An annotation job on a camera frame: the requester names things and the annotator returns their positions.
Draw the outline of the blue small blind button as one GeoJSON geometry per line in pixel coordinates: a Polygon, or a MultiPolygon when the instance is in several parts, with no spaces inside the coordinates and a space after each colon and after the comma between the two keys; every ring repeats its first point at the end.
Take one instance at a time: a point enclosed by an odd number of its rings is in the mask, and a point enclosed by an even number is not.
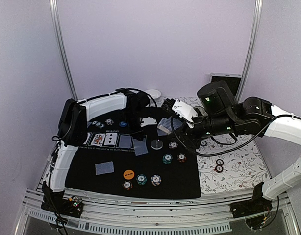
{"type": "Polygon", "coordinates": [[[127,122],[121,121],[119,123],[119,126],[122,127],[122,128],[125,128],[125,127],[127,127],[127,122]]]}

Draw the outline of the clear acrylic dealer button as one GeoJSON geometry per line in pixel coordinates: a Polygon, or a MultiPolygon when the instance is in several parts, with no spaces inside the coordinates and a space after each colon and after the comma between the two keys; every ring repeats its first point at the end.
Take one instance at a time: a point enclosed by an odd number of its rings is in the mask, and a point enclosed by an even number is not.
{"type": "Polygon", "coordinates": [[[152,140],[150,143],[150,146],[154,150],[160,150],[163,147],[163,141],[157,139],[157,140],[152,140]]]}

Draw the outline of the blue playing card deck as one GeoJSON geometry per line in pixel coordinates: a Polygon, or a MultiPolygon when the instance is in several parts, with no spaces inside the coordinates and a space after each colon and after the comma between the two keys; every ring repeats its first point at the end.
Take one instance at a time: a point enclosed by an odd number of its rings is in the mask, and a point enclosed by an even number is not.
{"type": "MultiPolygon", "coordinates": [[[[171,128],[171,119],[172,117],[169,118],[162,118],[159,124],[157,125],[157,133],[159,136],[165,136],[169,135],[172,133],[172,128],[171,128]]],[[[173,119],[173,128],[174,130],[177,130],[182,126],[182,122],[178,119],[173,119]]]]}

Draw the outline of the blue fifty chips row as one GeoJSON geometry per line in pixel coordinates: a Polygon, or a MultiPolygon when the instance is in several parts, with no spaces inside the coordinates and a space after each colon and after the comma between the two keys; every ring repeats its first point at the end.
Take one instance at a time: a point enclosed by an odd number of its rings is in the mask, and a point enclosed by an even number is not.
{"type": "Polygon", "coordinates": [[[102,129],[105,127],[104,123],[100,122],[100,121],[93,121],[91,123],[92,126],[97,127],[99,129],[102,129]]]}

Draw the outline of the red black chip stack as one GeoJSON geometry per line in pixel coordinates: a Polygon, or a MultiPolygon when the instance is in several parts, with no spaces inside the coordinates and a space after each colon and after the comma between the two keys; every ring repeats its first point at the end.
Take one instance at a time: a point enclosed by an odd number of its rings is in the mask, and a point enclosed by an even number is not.
{"type": "Polygon", "coordinates": [[[215,171],[217,173],[222,173],[223,172],[223,165],[224,165],[224,161],[222,159],[217,159],[216,160],[216,166],[215,166],[215,171]]]}

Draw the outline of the orange big blind button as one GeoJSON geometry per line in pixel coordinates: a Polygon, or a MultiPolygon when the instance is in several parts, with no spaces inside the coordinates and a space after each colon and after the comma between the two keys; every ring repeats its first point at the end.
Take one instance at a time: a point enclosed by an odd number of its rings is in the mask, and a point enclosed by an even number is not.
{"type": "Polygon", "coordinates": [[[134,176],[135,176],[135,173],[131,169],[128,169],[123,173],[123,177],[126,180],[132,180],[134,178],[134,176]]]}

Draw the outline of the dealt cards front player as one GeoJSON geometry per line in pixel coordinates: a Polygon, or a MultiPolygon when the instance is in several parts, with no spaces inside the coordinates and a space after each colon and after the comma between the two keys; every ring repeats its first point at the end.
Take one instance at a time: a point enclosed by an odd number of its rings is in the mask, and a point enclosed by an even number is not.
{"type": "Polygon", "coordinates": [[[114,163],[112,161],[95,164],[95,174],[103,175],[114,173],[114,163]]]}

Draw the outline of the green chip stack front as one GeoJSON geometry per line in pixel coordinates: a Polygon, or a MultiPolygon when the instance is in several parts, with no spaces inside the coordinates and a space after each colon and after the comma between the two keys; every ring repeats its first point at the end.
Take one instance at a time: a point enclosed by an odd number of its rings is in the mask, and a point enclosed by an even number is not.
{"type": "Polygon", "coordinates": [[[136,177],[137,184],[144,185],[147,182],[147,178],[144,174],[139,174],[136,177]]]}

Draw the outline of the blue peach stack front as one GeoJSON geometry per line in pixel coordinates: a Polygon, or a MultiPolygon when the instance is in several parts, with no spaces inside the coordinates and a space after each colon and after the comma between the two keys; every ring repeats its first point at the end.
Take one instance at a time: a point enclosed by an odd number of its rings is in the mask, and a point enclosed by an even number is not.
{"type": "Polygon", "coordinates": [[[153,175],[151,177],[151,183],[154,185],[154,186],[158,186],[160,185],[162,182],[162,179],[159,175],[153,175]]]}

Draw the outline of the red black stack front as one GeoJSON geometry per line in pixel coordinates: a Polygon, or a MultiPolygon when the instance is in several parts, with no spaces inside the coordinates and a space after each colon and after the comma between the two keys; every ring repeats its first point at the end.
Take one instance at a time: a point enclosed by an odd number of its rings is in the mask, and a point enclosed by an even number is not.
{"type": "Polygon", "coordinates": [[[133,188],[133,184],[131,181],[124,181],[122,185],[125,190],[130,190],[133,188]]]}

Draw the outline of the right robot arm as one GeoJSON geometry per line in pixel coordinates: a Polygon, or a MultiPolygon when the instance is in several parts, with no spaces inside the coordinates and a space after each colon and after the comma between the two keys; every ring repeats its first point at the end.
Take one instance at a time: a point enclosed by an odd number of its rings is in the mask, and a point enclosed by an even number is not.
{"type": "MultiPolygon", "coordinates": [[[[183,119],[182,129],[173,133],[188,151],[195,155],[212,157],[238,150],[256,137],[273,137],[301,146],[301,117],[289,113],[258,97],[249,97],[238,103],[228,84],[224,81],[212,82],[197,92],[207,115],[199,118],[198,108],[193,108],[180,100],[173,101],[172,110],[183,119]],[[222,134],[253,135],[248,142],[216,154],[197,152],[204,138],[222,134]]],[[[252,199],[247,203],[251,213],[258,213],[282,192],[293,188],[301,181],[301,157],[274,178],[255,186],[252,199]]]]}

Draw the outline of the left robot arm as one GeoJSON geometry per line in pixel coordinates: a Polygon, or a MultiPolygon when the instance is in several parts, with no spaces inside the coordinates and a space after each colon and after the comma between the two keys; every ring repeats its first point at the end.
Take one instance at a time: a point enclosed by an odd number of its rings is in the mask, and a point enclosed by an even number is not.
{"type": "Polygon", "coordinates": [[[87,123],[91,119],[111,111],[124,110],[131,136],[142,141],[140,113],[150,104],[150,98],[149,94],[139,89],[119,88],[89,99],[68,99],[59,120],[58,133],[52,137],[56,148],[43,180],[44,202],[55,212],[66,209],[63,199],[65,179],[75,153],[87,139],[87,123]]]}

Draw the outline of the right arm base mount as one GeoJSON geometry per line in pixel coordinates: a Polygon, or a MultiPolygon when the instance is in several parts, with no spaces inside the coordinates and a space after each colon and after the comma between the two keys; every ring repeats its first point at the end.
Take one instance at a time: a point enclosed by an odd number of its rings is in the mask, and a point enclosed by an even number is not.
{"type": "MultiPolygon", "coordinates": [[[[230,204],[230,211],[233,218],[251,216],[264,212],[267,212],[268,215],[270,214],[273,206],[270,200],[263,197],[263,185],[264,183],[261,182],[254,187],[251,199],[230,204]]],[[[265,225],[268,215],[246,219],[246,225],[251,229],[258,230],[265,225]]]]}

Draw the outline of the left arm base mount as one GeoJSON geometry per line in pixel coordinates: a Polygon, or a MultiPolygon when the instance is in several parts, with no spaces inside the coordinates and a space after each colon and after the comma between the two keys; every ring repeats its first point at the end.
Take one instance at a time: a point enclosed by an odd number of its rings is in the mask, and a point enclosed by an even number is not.
{"type": "Polygon", "coordinates": [[[57,213],[59,215],[66,215],[70,217],[80,218],[83,211],[83,200],[77,196],[71,196],[65,199],[64,191],[53,192],[49,188],[42,189],[44,194],[41,209],[57,213]]]}

